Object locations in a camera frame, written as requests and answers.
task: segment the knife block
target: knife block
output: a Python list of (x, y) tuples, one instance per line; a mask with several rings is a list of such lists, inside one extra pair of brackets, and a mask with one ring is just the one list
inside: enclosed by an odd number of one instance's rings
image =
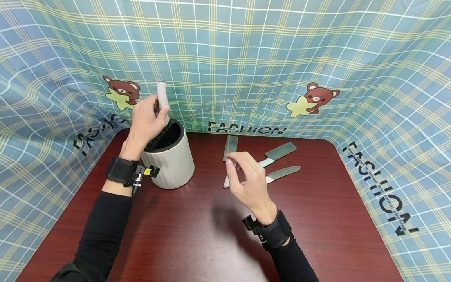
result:
[(194, 161), (185, 128), (174, 119), (169, 119), (162, 132), (149, 142), (141, 158), (145, 166), (160, 168), (152, 181), (163, 189), (176, 189), (185, 185), (194, 173)]

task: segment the black sleeve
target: black sleeve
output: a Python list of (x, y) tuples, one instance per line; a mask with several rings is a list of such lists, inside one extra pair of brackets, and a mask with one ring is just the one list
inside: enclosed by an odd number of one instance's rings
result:
[(119, 252), (133, 198), (101, 191), (86, 221), (74, 260), (96, 268), (106, 279)]
[(307, 258), (298, 246), (293, 233), (291, 234), (290, 242), (286, 246), (272, 249), (267, 244), (263, 244), (263, 247), (271, 255), (282, 282), (319, 281)]

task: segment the plaid backdrop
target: plaid backdrop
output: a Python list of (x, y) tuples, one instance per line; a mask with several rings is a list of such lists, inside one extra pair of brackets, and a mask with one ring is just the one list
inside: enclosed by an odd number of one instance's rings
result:
[(451, 281), (450, 14), (439, 0), (0, 1), (0, 281), (158, 80), (188, 131), (332, 142), (403, 278)]

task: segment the white knife handle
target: white knife handle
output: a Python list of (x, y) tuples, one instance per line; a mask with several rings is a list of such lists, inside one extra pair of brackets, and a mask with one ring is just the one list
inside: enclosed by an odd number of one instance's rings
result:
[(226, 177), (225, 177), (225, 181), (224, 181), (223, 188), (229, 188), (229, 187), (230, 187), (229, 177), (226, 176)]
[[(166, 82), (158, 81), (156, 83), (156, 94), (158, 96), (158, 107), (160, 110), (169, 105), (166, 93)], [(169, 114), (166, 116), (165, 123), (166, 125), (169, 123)]]
[(270, 178), (269, 176), (266, 176), (266, 184), (273, 182), (274, 179)]
[(258, 164), (261, 165), (262, 167), (266, 167), (266, 166), (272, 164), (273, 162), (274, 162), (273, 159), (267, 158), (266, 160), (258, 162)]

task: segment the wrist strap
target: wrist strap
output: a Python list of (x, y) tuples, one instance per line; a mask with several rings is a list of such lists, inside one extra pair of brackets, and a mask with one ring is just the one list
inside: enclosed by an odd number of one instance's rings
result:
[(106, 178), (130, 187), (133, 184), (133, 176), (139, 161), (129, 161), (114, 156), (106, 169)]
[(280, 248), (291, 235), (291, 226), (281, 210), (277, 211), (276, 219), (268, 226), (263, 226), (258, 220), (253, 221), (251, 216), (242, 220), (244, 225), (254, 235), (258, 235), (262, 243), (270, 248)]

